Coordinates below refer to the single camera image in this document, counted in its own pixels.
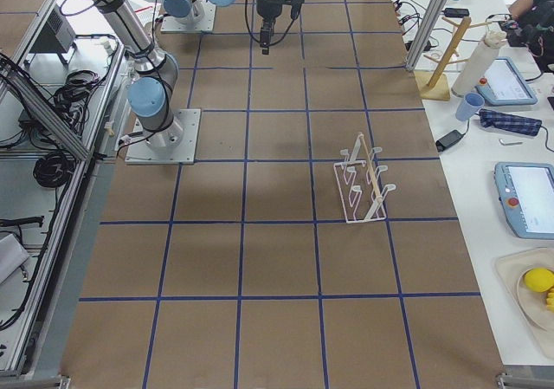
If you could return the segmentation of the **lower teach pendant tablet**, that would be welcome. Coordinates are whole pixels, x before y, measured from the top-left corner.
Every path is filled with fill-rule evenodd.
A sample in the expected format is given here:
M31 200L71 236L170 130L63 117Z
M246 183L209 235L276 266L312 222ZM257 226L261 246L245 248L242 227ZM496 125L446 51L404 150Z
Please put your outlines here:
M553 239L553 166L499 162L494 181L506 221L517 237Z

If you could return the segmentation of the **yellow lemon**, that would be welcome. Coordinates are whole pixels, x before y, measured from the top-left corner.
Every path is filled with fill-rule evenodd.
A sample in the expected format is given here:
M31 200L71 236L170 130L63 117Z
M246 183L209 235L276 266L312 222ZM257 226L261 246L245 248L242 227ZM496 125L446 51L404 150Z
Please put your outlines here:
M525 272L523 280L529 290L543 293L553 288L554 273L547 268L534 268Z

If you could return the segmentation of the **beige tray with plate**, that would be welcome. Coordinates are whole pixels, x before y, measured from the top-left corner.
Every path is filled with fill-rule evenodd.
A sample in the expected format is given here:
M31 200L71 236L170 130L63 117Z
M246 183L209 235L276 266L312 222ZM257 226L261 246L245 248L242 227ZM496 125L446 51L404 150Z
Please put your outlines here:
M495 268L508 293L525 317L543 355L553 360L553 312L547 308L548 292L530 290L524 282L525 274L535 268L553 271L553 248L536 248L496 260Z

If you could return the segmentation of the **grey control box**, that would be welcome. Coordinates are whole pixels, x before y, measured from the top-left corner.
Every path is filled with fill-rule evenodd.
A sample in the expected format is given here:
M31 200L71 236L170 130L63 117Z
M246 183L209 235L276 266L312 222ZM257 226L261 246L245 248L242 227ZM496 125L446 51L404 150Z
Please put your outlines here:
M76 50L75 38L73 27L55 4L29 52L56 54L62 64L68 65Z

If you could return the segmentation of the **black power adapter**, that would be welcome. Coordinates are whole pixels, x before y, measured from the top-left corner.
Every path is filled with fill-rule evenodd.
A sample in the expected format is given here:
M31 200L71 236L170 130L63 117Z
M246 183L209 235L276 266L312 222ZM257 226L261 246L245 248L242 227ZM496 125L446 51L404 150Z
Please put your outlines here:
M436 142L435 146L437 152L444 152L450 147L456 145L464 138L465 134L460 133L458 130L452 130L449 133L440 137Z

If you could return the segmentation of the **aluminium frame post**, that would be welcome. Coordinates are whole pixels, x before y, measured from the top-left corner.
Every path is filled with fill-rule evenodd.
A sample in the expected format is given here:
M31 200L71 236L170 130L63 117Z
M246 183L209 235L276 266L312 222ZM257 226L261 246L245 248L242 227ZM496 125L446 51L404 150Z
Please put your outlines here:
M432 28L441 14L442 8L444 7L446 1L447 0L429 0L422 23L416 32L414 40L408 51L405 64L407 71L411 72L416 68L416 64L428 42Z

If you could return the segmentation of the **light blue plastic cup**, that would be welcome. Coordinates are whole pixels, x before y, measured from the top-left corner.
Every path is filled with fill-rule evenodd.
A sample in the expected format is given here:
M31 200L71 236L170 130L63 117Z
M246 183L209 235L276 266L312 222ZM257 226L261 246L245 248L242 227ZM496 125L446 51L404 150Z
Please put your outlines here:
M464 95L456 109L455 118L458 121L469 120L485 105L485 99L478 93L470 92Z

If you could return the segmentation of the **silver allen key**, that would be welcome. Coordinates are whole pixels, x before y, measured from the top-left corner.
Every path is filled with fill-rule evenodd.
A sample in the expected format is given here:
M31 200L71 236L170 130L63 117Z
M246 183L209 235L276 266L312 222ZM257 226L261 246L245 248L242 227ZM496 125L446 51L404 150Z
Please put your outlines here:
M502 146L521 146L523 145L523 141L506 141L506 140L503 140L503 139L499 139L499 143L502 145Z

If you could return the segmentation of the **person in black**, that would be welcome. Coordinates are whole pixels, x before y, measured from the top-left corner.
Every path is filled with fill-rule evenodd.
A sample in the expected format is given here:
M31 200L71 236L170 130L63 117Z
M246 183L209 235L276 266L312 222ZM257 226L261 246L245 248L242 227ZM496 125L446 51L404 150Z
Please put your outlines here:
M542 71L553 72L553 0L516 0L509 8L524 44Z

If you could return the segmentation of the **dark blue checkered cloth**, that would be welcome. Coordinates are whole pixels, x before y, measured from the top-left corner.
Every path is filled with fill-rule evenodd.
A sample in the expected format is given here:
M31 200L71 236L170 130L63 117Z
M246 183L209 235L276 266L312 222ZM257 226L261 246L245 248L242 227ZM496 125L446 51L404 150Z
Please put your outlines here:
M538 134L542 126L542 121L538 119L496 112L485 108L479 111L479 117L480 124L483 127L493 127L503 131L532 137Z

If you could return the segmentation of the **white paper roll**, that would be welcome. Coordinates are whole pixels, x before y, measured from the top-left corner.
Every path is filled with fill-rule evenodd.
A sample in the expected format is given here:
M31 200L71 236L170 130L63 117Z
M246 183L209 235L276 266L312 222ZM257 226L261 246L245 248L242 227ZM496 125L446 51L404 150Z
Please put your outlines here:
M458 97L471 92L499 55L500 48L506 43L505 31L487 31L456 78L451 92Z

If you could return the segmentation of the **upper teach pendant tablet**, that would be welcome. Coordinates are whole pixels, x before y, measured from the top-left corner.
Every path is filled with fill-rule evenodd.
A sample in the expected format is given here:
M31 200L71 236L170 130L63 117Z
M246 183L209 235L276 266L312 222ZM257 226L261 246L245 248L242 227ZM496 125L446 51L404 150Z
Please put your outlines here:
M507 56L495 59L475 88L491 106L526 106L538 102L525 78Z

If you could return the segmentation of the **wooden mug tree stand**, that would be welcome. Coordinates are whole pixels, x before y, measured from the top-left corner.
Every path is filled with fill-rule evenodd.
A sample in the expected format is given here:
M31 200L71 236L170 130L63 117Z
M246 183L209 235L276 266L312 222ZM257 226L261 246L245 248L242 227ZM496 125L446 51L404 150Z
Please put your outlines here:
M425 58L428 58L430 61L436 63L436 68L433 73L421 70L416 70L414 72L420 96L423 100L450 100L451 91L448 85L448 79L443 74L446 66L449 64L466 62L467 59L452 60L452 56L456 53L456 49L460 44L462 37L468 29L478 28L489 24L488 21L471 24L472 19L470 16L464 16L461 18L459 23L445 16L442 16L441 19L452 25L454 33L440 60L429 55L424 55Z

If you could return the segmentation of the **teach pendant tablet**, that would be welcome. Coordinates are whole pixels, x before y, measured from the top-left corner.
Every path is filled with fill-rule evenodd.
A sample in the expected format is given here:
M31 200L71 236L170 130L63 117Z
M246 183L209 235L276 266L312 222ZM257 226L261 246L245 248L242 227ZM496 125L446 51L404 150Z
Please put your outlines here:
M494 181L506 221L517 237L553 239L553 166L499 162Z
M526 106L538 102L525 78L507 56L495 59L475 88L491 106Z

